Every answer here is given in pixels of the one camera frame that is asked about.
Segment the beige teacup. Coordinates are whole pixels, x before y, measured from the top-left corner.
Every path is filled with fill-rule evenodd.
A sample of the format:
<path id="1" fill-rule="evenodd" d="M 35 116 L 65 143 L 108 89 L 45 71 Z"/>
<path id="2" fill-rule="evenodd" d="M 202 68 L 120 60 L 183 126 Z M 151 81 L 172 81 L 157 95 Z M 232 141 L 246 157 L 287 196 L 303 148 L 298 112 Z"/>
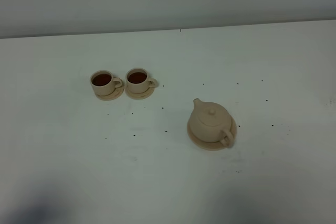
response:
<path id="1" fill-rule="evenodd" d="M 101 97 L 108 96 L 115 92 L 117 88 L 123 87 L 123 81 L 116 78 L 110 71 L 100 70 L 92 74 L 90 84 L 95 95 Z"/>
<path id="2" fill-rule="evenodd" d="M 142 68 L 134 68 L 128 71 L 126 75 L 127 87 L 133 94 L 141 94 L 149 88 L 156 88 L 158 81 L 151 78 L 149 73 Z"/>

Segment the beige teapot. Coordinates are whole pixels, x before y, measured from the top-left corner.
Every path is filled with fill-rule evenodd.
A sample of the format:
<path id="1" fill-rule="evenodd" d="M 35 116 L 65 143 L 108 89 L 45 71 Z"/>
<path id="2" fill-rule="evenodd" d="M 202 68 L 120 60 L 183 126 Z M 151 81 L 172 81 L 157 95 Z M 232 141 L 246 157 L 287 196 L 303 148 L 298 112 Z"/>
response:
<path id="1" fill-rule="evenodd" d="M 230 131 L 231 115 L 220 104 L 193 100 L 194 109 L 188 120 L 192 133 L 201 141 L 229 144 L 234 140 Z"/>

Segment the right beige teacup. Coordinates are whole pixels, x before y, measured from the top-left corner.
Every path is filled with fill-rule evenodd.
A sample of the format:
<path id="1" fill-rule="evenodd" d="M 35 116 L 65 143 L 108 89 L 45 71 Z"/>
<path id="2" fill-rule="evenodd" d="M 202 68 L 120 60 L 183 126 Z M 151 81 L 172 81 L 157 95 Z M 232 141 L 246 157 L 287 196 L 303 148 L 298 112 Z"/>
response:
<path id="1" fill-rule="evenodd" d="M 149 88 L 156 88 L 158 81 L 151 78 L 149 73 L 142 68 L 134 68 L 128 71 L 126 75 L 127 87 L 133 94 L 141 94 Z"/>

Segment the beige cup saucer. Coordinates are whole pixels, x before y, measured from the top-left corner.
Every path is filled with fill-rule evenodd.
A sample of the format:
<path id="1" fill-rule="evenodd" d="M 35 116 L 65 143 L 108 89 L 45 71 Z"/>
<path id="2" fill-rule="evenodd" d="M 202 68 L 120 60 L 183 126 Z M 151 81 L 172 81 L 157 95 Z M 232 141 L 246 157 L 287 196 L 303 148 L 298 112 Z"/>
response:
<path id="1" fill-rule="evenodd" d="M 121 94 L 124 92 L 124 86 L 121 86 L 119 88 L 116 88 L 111 94 L 109 95 L 104 95 L 104 96 L 101 96 L 101 95 L 97 95 L 95 94 L 95 96 L 102 100 L 102 101 L 111 101 L 111 100 L 115 100 L 117 99 L 118 97 L 121 96 Z"/>
<path id="2" fill-rule="evenodd" d="M 146 99 L 153 94 L 154 90 L 155 90 L 155 88 L 148 88 L 143 93 L 133 93 L 133 92 L 130 91 L 128 85 L 125 86 L 125 92 L 126 92 L 127 96 L 131 99 L 134 99 L 134 100 Z"/>

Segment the left beige cup saucer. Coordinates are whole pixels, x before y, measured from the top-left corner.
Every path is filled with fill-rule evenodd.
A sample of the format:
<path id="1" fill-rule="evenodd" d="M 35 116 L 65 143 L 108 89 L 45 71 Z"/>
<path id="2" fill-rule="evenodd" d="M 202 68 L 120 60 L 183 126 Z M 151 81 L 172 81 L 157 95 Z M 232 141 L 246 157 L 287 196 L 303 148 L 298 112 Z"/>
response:
<path id="1" fill-rule="evenodd" d="M 119 88 L 116 88 L 111 94 L 109 95 L 104 95 L 104 96 L 101 96 L 101 95 L 97 95 L 95 94 L 95 96 L 102 100 L 102 101 L 111 101 L 111 100 L 115 100 L 117 99 L 118 97 L 121 96 L 121 94 L 124 92 L 124 86 L 121 86 Z"/>

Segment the right beige cup saucer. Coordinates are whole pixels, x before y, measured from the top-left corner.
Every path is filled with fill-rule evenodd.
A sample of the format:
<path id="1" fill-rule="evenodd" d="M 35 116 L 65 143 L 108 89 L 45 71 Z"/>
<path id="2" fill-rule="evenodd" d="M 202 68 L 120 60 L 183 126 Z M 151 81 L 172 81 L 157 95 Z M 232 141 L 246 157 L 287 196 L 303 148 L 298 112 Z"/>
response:
<path id="1" fill-rule="evenodd" d="M 146 99 L 153 94 L 154 90 L 155 90 L 155 88 L 148 88 L 143 93 L 133 93 L 133 92 L 130 91 L 128 85 L 125 86 L 125 92 L 126 92 L 127 96 L 131 99 L 134 99 L 134 100 Z"/>

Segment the large beige teapot saucer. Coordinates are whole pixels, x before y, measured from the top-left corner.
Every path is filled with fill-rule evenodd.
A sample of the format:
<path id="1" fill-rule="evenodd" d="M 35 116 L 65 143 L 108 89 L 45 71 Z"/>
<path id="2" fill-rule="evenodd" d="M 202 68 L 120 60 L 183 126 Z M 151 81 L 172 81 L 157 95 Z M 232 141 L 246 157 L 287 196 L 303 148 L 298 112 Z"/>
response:
<path id="1" fill-rule="evenodd" d="M 231 117 L 231 120 L 232 120 L 232 125 L 230 127 L 230 131 L 234 137 L 234 140 L 230 142 L 229 144 L 223 145 L 221 142 L 208 143 L 208 142 L 201 141 L 192 133 L 189 123 L 187 123 L 187 133 L 191 141 L 201 149 L 204 149 L 207 151 L 219 151 L 225 148 L 232 148 L 236 142 L 237 124 L 233 117 Z"/>

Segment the left beige teacup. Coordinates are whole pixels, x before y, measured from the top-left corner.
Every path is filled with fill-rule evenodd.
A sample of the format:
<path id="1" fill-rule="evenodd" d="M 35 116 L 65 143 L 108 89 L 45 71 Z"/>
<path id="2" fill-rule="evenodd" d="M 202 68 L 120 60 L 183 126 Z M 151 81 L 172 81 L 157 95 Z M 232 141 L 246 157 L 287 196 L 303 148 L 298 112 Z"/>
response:
<path id="1" fill-rule="evenodd" d="M 95 95 L 101 97 L 108 96 L 115 92 L 117 88 L 123 87 L 123 81 L 116 78 L 110 71 L 100 70 L 92 74 L 90 84 Z"/>

